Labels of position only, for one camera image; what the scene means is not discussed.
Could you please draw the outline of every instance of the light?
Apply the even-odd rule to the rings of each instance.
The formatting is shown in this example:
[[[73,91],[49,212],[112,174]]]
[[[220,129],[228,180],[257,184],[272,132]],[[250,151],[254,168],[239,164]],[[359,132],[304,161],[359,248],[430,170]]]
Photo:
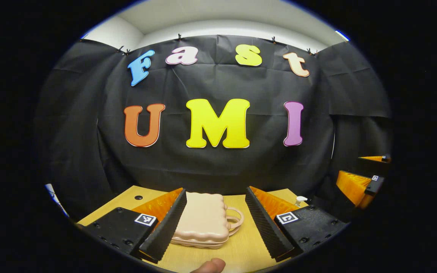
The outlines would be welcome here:
[[[338,35],[340,35],[345,41],[350,41],[347,37],[345,37],[345,35],[343,35],[342,33],[340,33],[340,31],[335,31]]]

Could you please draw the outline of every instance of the screw hole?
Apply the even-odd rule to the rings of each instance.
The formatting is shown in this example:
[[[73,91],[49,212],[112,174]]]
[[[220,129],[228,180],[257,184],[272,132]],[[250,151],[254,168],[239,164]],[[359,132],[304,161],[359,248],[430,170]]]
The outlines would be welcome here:
[[[130,241],[130,240],[123,240],[123,242],[129,246],[134,245],[134,243],[132,243],[132,241]]]

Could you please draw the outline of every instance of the white wall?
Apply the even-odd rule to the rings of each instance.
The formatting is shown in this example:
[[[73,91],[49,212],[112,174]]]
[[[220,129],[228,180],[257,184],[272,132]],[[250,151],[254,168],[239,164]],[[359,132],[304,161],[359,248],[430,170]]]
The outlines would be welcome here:
[[[178,33],[182,37],[201,35],[237,35],[251,36],[271,40],[276,37],[277,42],[312,52],[320,51],[327,46],[301,33],[268,24],[242,20],[207,20],[172,26],[144,35],[136,48],[154,43],[177,39]]]
[[[139,29],[121,17],[111,17],[91,29],[85,39],[98,41],[121,50],[135,50],[143,38]]]

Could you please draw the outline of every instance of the white bottle cap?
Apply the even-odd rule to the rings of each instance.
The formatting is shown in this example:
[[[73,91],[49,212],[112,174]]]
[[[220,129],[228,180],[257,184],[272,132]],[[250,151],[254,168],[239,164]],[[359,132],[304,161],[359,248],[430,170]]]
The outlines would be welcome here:
[[[306,198],[306,197],[304,197],[304,196],[298,196],[298,197],[296,197],[296,204],[295,204],[295,206],[301,207],[300,203],[301,203],[301,202],[304,202],[304,201],[306,201],[306,200],[308,200],[308,198]]]

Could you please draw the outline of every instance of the foam letter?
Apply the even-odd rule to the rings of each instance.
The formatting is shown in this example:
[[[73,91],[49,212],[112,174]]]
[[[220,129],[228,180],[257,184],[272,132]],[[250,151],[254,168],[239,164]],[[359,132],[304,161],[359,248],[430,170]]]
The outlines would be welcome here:
[[[261,52],[255,45],[237,45],[236,61],[239,64],[256,67],[262,64],[262,58],[259,56]]]
[[[138,59],[135,59],[128,65],[128,68],[130,68],[130,73],[132,75],[132,82],[130,83],[130,86],[137,85],[149,74],[149,72],[144,71],[144,69],[148,69],[151,66],[151,60],[149,59],[149,57],[153,55],[154,50],[148,50],[148,52],[142,54],[140,57],[138,57]]]
[[[298,55],[296,55],[294,52],[284,54],[283,58],[289,61],[289,66],[296,75],[301,77],[309,76],[309,71],[303,69],[301,66],[301,63],[304,63],[305,59],[298,57]]]
[[[222,142],[224,147],[249,147],[249,141],[246,138],[246,111],[249,106],[250,103],[247,100],[229,100],[218,118],[208,100],[189,100],[187,108],[191,111],[191,131],[187,147],[207,145],[201,133],[202,128],[213,147],[217,147],[225,129],[227,129],[227,137]]]
[[[130,145],[136,147],[149,147],[158,140],[161,112],[165,110],[165,105],[150,104],[146,108],[149,112],[149,132],[145,136],[137,133],[137,118],[142,110],[143,108],[140,106],[126,107],[126,109],[124,109],[124,114],[126,115],[124,135]]]
[[[288,111],[288,135],[284,139],[284,146],[300,145],[301,137],[301,111],[303,105],[299,102],[285,102],[284,108]]]
[[[194,64],[196,61],[198,61],[196,58],[198,49],[194,47],[181,47],[173,49],[172,53],[175,54],[172,54],[166,58],[167,64]]]

